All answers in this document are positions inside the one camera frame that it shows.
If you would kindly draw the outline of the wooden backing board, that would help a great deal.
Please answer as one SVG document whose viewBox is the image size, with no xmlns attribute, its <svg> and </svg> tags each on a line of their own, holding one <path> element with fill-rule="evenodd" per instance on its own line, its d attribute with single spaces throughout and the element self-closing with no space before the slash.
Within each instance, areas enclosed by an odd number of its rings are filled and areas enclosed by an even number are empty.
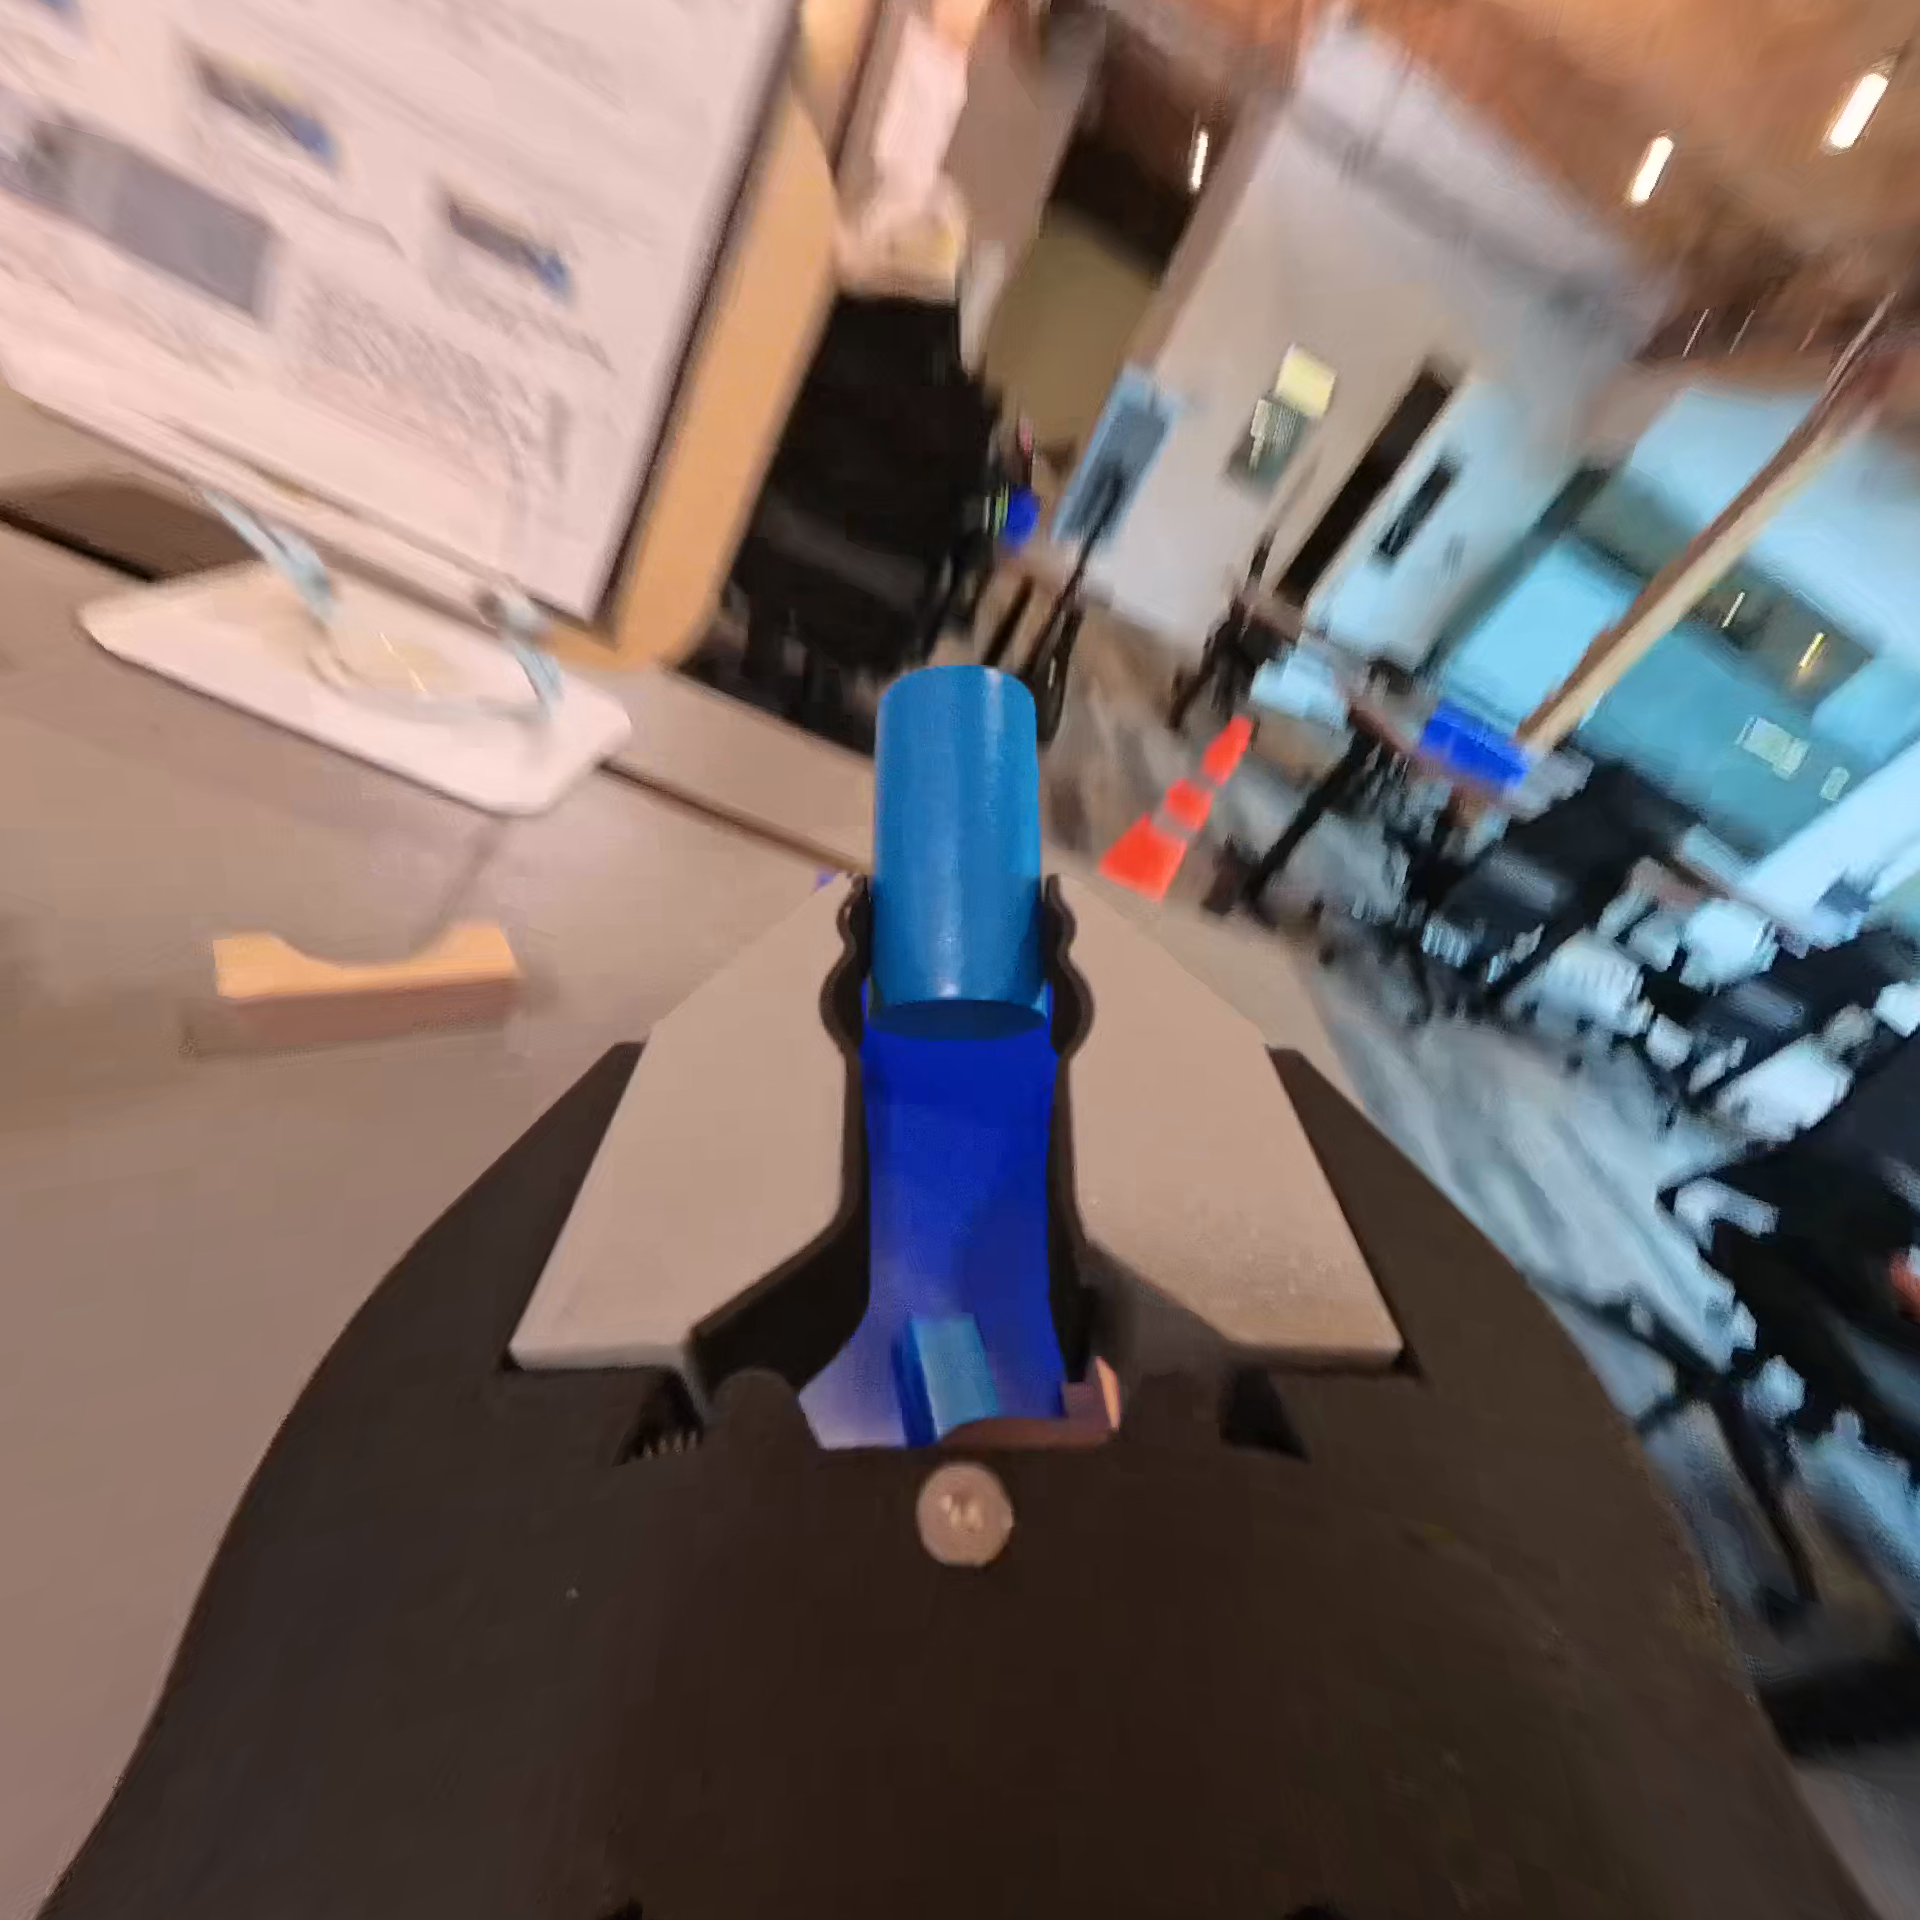
<svg viewBox="0 0 1920 1920">
<path fill-rule="evenodd" d="M 835 299 L 836 213 L 823 136 L 791 80 L 599 624 L 614 673 L 675 665 L 712 624 Z"/>
</svg>

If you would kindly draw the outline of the orange traffic cone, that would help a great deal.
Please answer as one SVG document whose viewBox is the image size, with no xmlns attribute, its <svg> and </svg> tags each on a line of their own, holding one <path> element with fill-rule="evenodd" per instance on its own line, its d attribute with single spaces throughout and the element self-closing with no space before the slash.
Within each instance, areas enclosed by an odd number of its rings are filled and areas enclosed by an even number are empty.
<svg viewBox="0 0 1920 1920">
<path fill-rule="evenodd" d="M 1175 777 L 1157 802 L 1099 857 L 1095 876 L 1125 893 L 1160 904 L 1189 852 L 1208 828 L 1215 802 L 1240 768 L 1257 734 L 1240 713 L 1211 736 L 1197 763 Z"/>
</svg>

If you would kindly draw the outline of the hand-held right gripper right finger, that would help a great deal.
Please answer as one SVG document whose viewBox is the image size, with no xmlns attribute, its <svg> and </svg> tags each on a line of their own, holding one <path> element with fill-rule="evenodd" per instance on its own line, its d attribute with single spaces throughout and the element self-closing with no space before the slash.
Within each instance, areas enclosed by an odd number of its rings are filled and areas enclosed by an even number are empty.
<svg viewBox="0 0 1920 1920">
<path fill-rule="evenodd" d="M 1267 1029 L 1091 880 L 1049 886 L 1084 1018 L 1065 1186 L 1093 1352 L 1119 1378 L 1389 1372 L 1400 1328 Z"/>
</svg>

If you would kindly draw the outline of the blue plastic bin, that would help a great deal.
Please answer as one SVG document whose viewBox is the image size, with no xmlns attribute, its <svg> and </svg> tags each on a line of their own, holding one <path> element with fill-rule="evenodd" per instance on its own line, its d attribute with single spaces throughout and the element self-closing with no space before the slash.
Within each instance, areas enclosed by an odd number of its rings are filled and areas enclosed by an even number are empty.
<svg viewBox="0 0 1920 1920">
<path fill-rule="evenodd" d="M 999 1420 L 1107 1437 L 1113 1372 L 1077 1372 L 1054 1310 L 1049 1150 L 1057 1049 L 1051 994 L 1007 1040 L 912 1040 L 861 993 L 859 1092 L 869 1152 L 869 1308 L 799 1400 L 825 1450 L 908 1450 L 894 1344 L 912 1314 L 969 1312 L 984 1339 Z"/>
</svg>

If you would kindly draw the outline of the printed instruction sheet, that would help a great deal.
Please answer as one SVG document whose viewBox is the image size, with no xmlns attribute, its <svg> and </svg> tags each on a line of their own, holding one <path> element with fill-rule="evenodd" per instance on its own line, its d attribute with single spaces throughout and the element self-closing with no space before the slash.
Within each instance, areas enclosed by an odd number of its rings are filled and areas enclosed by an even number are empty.
<svg viewBox="0 0 1920 1920">
<path fill-rule="evenodd" d="M 5 385 L 425 589 L 588 618 L 796 17 L 1 5 Z"/>
</svg>

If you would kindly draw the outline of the blue cylinder block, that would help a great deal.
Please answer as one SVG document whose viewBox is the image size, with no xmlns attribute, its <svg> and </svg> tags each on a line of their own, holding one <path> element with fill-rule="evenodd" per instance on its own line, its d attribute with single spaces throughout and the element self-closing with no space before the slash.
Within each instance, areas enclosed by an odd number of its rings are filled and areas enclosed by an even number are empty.
<svg viewBox="0 0 1920 1920">
<path fill-rule="evenodd" d="M 1007 1040 L 1047 1011 L 1038 709 L 977 664 L 880 700 L 871 1013 L 912 1040 Z"/>
</svg>

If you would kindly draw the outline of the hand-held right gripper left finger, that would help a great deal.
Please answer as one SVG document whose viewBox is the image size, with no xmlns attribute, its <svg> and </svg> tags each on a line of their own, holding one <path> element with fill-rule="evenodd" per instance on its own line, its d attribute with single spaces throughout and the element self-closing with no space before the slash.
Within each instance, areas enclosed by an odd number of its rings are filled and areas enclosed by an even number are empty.
<svg viewBox="0 0 1920 1920">
<path fill-rule="evenodd" d="M 672 1370 L 711 1394 L 753 1290 L 847 1201 L 847 1051 L 828 1020 L 852 877 L 711 973 L 640 1045 L 511 1333 L 526 1373 Z"/>
</svg>

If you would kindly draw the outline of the framed wall picture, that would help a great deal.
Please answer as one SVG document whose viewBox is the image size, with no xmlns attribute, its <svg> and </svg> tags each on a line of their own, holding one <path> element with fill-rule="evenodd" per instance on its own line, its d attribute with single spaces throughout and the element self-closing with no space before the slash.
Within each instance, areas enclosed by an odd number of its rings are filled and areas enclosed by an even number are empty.
<svg viewBox="0 0 1920 1920">
<path fill-rule="evenodd" d="M 1240 489 L 1271 491 L 1325 419 L 1335 393 L 1333 365 L 1303 345 L 1289 345 L 1238 432 L 1225 477 Z"/>
</svg>

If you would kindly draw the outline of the tan wooden block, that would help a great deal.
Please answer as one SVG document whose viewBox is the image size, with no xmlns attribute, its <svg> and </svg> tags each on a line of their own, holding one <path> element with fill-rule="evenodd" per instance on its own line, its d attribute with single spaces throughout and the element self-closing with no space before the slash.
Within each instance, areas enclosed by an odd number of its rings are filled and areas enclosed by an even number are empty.
<svg viewBox="0 0 1920 1920">
<path fill-rule="evenodd" d="M 445 929 L 425 947 L 375 963 L 327 960 L 270 932 L 209 945 L 213 987 L 232 1011 L 321 1001 L 417 1001 L 460 993 L 517 997 L 526 973 L 507 932 L 487 922 Z"/>
</svg>

